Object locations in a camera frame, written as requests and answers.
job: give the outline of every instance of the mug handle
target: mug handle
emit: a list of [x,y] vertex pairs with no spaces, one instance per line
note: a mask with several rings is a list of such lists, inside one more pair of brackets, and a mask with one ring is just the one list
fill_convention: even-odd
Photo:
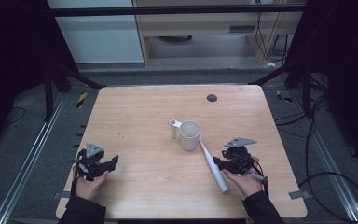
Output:
[[170,121],[171,124],[171,132],[172,132],[172,138],[176,138],[176,128],[180,128],[182,125],[182,122],[172,119]]

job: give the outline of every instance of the table top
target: table top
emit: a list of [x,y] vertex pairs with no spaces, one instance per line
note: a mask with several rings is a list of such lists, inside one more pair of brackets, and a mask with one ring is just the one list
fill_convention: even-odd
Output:
[[[207,100],[209,94],[217,101]],[[201,146],[186,151],[172,139],[170,120],[195,120],[210,153],[224,159],[224,144],[235,137],[257,140],[247,146],[268,176],[269,197],[282,217],[304,217],[298,186],[263,90],[259,86],[143,86],[100,90],[80,149],[104,148],[101,162],[118,155],[97,203],[106,218],[247,218],[242,195],[228,179],[230,193],[216,184]],[[64,190],[69,191],[72,174]],[[68,199],[61,198],[61,217]]]

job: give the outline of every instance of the yellow tape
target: yellow tape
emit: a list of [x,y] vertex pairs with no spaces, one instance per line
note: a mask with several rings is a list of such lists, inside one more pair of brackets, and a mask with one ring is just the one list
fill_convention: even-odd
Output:
[[279,90],[277,90],[277,96],[281,98],[281,100],[285,101],[286,103],[292,103],[292,98],[282,97],[281,92]]
[[83,92],[80,94],[79,100],[77,101],[76,108],[81,108],[81,106],[84,104],[84,101],[86,100],[87,93]]

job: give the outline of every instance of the black metal frame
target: black metal frame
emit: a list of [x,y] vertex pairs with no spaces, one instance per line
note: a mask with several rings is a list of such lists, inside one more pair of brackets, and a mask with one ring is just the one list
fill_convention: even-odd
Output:
[[122,16],[156,14],[240,13],[240,12],[295,12],[314,10],[324,5],[270,4],[270,5],[213,5],[213,6],[169,6],[169,7],[96,7],[53,8],[51,10],[27,11],[30,14],[54,17],[77,16]]
[[[197,13],[252,13],[252,12],[296,12],[306,10],[323,9],[325,5],[318,4],[256,4],[256,5],[213,5],[213,6],[169,6],[169,7],[97,7],[97,8],[54,8],[50,10],[29,10],[25,14],[30,16],[52,16],[52,17],[78,17],[78,16],[122,16],[122,15],[157,15],[157,14],[197,14]],[[292,60],[289,64],[278,68],[258,79],[250,85],[263,85],[272,78],[280,75],[283,72],[289,71],[296,63],[302,63],[299,60]],[[305,71],[304,82],[304,97],[303,106],[308,115],[310,112],[310,84],[309,72]],[[78,80],[91,85],[93,88],[101,88],[102,85],[93,83],[92,81],[82,77],[79,74],[64,69],[66,74],[77,78]],[[48,71],[46,78],[46,94],[51,94],[51,85],[48,83]],[[52,109],[51,96],[47,97],[48,113],[46,119],[49,118]]]

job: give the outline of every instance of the black sleeve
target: black sleeve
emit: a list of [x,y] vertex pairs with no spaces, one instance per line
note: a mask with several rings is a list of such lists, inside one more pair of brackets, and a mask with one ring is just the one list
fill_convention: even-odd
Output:
[[255,224],[284,223],[264,191],[252,194],[242,203]]
[[106,207],[71,195],[59,224],[104,224]]

